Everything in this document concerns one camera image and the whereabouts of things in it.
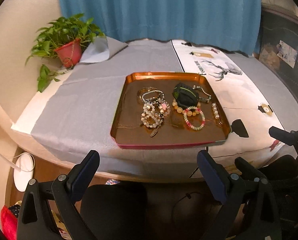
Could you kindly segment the white printed table runner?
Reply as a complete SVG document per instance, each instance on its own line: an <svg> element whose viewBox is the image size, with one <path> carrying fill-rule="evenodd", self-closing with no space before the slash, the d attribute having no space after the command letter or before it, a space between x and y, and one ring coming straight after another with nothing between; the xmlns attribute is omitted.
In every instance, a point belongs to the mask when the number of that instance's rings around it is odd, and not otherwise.
<svg viewBox="0 0 298 240"><path fill-rule="evenodd" d="M269 128L282 125L272 107L249 77L224 52L215 47L197 47L182 40L171 42L183 69L204 76L232 125L241 120L248 137L232 131L223 145L212 146L214 158L242 158L264 163L283 146L269 135Z"/></svg>

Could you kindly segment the copper metal tray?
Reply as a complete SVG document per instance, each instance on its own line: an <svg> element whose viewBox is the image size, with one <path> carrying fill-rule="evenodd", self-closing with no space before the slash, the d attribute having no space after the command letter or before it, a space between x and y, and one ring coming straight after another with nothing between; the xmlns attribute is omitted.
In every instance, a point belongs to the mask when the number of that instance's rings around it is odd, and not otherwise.
<svg viewBox="0 0 298 240"><path fill-rule="evenodd" d="M190 114L174 103L178 83L201 86L212 96ZM214 118L216 103L220 119ZM132 73L125 78L110 135L120 148L157 150L221 145L231 133L230 123L207 79L199 74L173 72Z"/></svg>

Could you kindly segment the red flower pot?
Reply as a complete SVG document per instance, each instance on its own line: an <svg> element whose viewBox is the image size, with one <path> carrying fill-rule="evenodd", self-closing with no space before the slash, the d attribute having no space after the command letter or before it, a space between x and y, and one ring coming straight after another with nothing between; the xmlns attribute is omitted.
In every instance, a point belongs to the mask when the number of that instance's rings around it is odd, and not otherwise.
<svg viewBox="0 0 298 240"><path fill-rule="evenodd" d="M80 61L82 56L80 41L79 38L76 38L54 50L65 68L74 67Z"/></svg>

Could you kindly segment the green potted plant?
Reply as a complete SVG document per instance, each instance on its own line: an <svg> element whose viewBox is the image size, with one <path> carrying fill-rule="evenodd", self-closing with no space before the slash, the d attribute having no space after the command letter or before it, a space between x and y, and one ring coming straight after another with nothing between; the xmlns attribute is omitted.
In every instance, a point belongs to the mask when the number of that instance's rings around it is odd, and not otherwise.
<svg viewBox="0 0 298 240"><path fill-rule="evenodd" d="M59 59L54 50L76 38L81 40L82 53L96 38L105 38L105 33L94 23L93 18L83 20L83 17L84 13L70 17L61 16L49 22L47 27L39 28L37 30L38 36L34 40L35 45L30 49L30 55L25 62L33 57ZM74 68L65 68L63 64L62 67L64 68L63 71L51 70L46 64L42 64L37 78L37 91L43 92L52 81L60 81L59 75L63 75Z"/></svg>

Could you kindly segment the clear plastic storage box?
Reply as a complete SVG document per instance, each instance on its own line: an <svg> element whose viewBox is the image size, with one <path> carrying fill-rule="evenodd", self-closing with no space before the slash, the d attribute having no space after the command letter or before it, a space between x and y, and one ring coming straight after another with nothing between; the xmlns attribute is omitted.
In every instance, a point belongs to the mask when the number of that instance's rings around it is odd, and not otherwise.
<svg viewBox="0 0 298 240"><path fill-rule="evenodd" d="M262 7L259 61L289 89L298 103L298 18Z"/></svg>

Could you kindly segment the pearl charm jewelry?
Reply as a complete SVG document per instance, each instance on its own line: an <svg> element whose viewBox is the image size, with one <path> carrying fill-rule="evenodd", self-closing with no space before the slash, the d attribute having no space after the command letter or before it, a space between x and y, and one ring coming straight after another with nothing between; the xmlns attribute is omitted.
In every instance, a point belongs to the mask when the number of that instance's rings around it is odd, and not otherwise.
<svg viewBox="0 0 298 240"><path fill-rule="evenodd" d="M213 111L214 118L217 119L217 120L219 120L220 119L220 115L219 115L217 104L216 103L212 103L211 106L212 106L212 111Z"/></svg>

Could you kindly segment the turquoise silver bangle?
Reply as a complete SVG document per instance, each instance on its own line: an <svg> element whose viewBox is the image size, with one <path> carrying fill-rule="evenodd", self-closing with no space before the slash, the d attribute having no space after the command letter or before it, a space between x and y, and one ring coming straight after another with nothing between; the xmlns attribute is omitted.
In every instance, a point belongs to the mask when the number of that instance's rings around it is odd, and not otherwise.
<svg viewBox="0 0 298 240"><path fill-rule="evenodd" d="M201 86L194 85L192 88L193 88L193 90L196 90L196 91L199 90L206 96L206 97L199 96L199 101L201 101L203 103L210 103L212 96L210 94L206 93L206 91Z"/></svg>

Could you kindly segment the grey table cloth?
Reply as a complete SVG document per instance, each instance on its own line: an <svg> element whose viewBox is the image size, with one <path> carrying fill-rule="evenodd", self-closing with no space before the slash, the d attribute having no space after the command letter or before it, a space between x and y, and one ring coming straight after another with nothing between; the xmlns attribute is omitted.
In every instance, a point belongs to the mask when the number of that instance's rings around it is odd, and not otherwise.
<svg viewBox="0 0 298 240"><path fill-rule="evenodd" d="M89 151L97 151L100 155L97 171L119 180L201 177L195 170L198 152L220 145L137 150L120 148L110 135L126 76L141 72L187 73L171 42L137 40L106 61L77 64L48 100L31 135L55 158L71 165L80 163ZM282 125L280 129L298 130L298 103L273 72L254 57L226 55L264 95ZM241 120L230 126L231 132L248 137ZM214 160L234 170L235 158Z"/></svg>

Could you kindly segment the red fabric bag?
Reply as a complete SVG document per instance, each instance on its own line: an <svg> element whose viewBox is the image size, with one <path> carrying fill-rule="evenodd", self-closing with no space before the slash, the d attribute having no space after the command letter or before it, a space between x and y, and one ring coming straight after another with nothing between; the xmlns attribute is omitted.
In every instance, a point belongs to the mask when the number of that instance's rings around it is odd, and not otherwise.
<svg viewBox="0 0 298 240"><path fill-rule="evenodd" d="M0 212L0 222L4 236L8 240L16 240L18 219L6 206Z"/></svg>

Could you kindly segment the black smart watch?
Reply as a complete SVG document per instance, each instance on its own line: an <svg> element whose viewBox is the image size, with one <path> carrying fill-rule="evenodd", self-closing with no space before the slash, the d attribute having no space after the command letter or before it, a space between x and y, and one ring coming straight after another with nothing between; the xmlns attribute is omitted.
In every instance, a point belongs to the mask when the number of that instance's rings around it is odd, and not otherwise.
<svg viewBox="0 0 298 240"><path fill-rule="evenodd" d="M182 108L196 106L199 102L199 94L192 87L181 82L174 87L172 95L178 106Z"/></svg>

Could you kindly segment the blue curtain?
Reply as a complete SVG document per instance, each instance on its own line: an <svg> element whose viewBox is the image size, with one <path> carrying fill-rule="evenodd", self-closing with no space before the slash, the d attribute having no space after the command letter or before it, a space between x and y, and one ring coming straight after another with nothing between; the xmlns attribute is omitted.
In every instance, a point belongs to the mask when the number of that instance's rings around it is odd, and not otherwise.
<svg viewBox="0 0 298 240"><path fill-rule="evenodd" d="M93 18L109 37L186 40L252 54L261 0L60 0L62 15Z"/></svg>

